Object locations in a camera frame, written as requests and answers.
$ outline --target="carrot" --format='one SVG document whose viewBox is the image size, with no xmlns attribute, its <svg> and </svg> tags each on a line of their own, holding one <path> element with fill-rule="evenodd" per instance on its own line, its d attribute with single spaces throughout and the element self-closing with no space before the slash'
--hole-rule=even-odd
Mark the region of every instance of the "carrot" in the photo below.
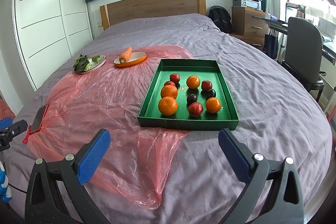
<svg viewBox="0 0 336 224">
<path fill-rule="evenodd" d="M 131 58 L 131 54 L 132 54 L 132 48 L 128 47 L 127 50 L 125 50 L 125 52 L 123 52 L 120 55 L 119 62 L 121 64 L 128 62 L 128 60 L 130 60 L 130 58 Z"/>
</svg>

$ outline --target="bag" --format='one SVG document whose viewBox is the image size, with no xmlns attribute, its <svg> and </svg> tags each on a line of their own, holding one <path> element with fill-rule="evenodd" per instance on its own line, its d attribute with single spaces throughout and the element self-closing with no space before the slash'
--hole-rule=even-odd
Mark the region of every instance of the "bag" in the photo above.
<svg viewBox="0 0 336 224">
<path fill-rule="evenodd" d="M 137 115 L 160 60 L 193 56 L 180 46 L 156 45 L 137 50 L 147 53 L 141 64 L 117 68 L 113 61 L 124 50 L 104 52 L 106 62 L 94 73 L 71 71 L 53 87 L 41 131 L 30 135 L 28 147 L 36 158 L 58 161 L 76 154 L 105 128 L 111 135 L 110 148 L 90 183 L 142 208 L 156 209 L 187 131 L 140 127 Z"/>
<path fill-rule="evenodd" d="M 226 9 L 221 6 L 212 6 L 208 17 L 215 23 L 221 32 L 232 32 L 231 17 Z"/>
<path fill-rule="evenodd" d="M 276 59 L 278 56 L 278 38 L 276 37 L 275 30 L 271 30 L 269 34 L 265 34 L 265 44 L 262 49 L 269 58 Z"/>
</svg>

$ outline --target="metal screw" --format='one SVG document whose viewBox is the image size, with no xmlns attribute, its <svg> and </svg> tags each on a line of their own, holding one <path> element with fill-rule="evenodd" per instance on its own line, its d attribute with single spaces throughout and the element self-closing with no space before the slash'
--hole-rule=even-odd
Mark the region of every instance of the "metal screw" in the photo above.
<svg viewBox="0 0 336 224">
<path fill-rule="evenodd" d="M 293 163 L 294 163 L 294 160 L 293 160 L 291 157 L 287 157 L 287 158 L 286 158 L 286 162 L 287 162 L 288 164 L 293 164 Z"/>
<path fill-rule="evenodd" d="M 73 154 L 68 154 L 65 156 L 66 160 L 73 160 L 75 158 L 75 156 Z"/>
<path fill-rule="evenodd" d="M 257 154 L 254 155 L 254 158 L 255 158 L 256 160 L 261 161 L 261 160 L 264 159 L 264 156 L 263 156 L 262 154 L 257 153 Z"/>
<path fill-rule="evenodd" d="M 35 160 L 36 164 L 41 164 L 42 162 L 43 162 L 43 159 L 41 159 L 41 158 L 38 158 L 38 159 Z"/>
</svg>

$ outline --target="purple bedsheet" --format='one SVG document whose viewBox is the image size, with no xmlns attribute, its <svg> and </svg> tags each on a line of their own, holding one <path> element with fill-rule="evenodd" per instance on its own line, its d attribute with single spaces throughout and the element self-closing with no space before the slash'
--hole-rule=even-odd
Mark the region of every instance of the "purple bedsheet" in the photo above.
<svg viewBox="0 0 336 224">
<path fill-rule="evenodd" d="M 235 102 L 240 122 L 233 134 L 253 152 L 267 159 L 290 156 L 298 167 L 305 204 L 321 184 L 330 161 L 331 129 L 318 104 L 302 85 L 275 61 L 252 46 L 222 33 L 199 14 L 134 19 L 114 25 L 80 52 L 101 52 L 150 45 L 180 45 L 195 58 L 215 59 Z M 16 120 L 33 122 L 51 88 L 70 70 L 75 57 L 56 70 L 38 89 Z M 180 143 L 172 160 L 162 204 L 147 210 L 90 183 L 85 187 L 112 223 L 218 223 L 241 193 L 221 151 L 218 132 L 193 131 Z M 9 182 L 26 190 L 35 158 L 21 141 L 5 151 Z M 10 202 L 24 217 L 25 194 L 13 189 Z M 251 215 L 256 217 L 266 188 Z M 71 214 L 77 213 L 65 198 Z"/>
</svg>

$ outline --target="mandarin orange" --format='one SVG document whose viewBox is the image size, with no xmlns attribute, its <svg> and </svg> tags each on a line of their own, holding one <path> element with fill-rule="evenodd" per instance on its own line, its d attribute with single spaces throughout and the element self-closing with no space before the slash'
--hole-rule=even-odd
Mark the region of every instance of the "mandarin orange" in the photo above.
<svg viewBox="0 0 336 224">
<path fill-rule="evenodd" d="M 176 99 L 177 97 L 177 88 L 174 85 L 164 85 L 161 89 L 161 98 L 163 97 L 172 97 Z"/>
<path fill-rule="evenodd" d="M 201 81 L 197 76 L 192 75 L 188 77 L 186 83 L 187 83 L 188 88 L 195 90 L 199 87 Z"/>
<path fill-rule="evenodd" d="M 206 102 L 205 102 L 205 107 L 207 109 L 208 112 L 215 114 L 217 113 L 220 108 L 222 107 L 221 102 L 215 98 L 209 98 Z"/>
<path fill-rule="evenodd" d="M 158 107 L 163 115 L 170 116 L 176 113 L 178 104 L 174 98 L 166 96 L 159 101 Z"/>
</svg>

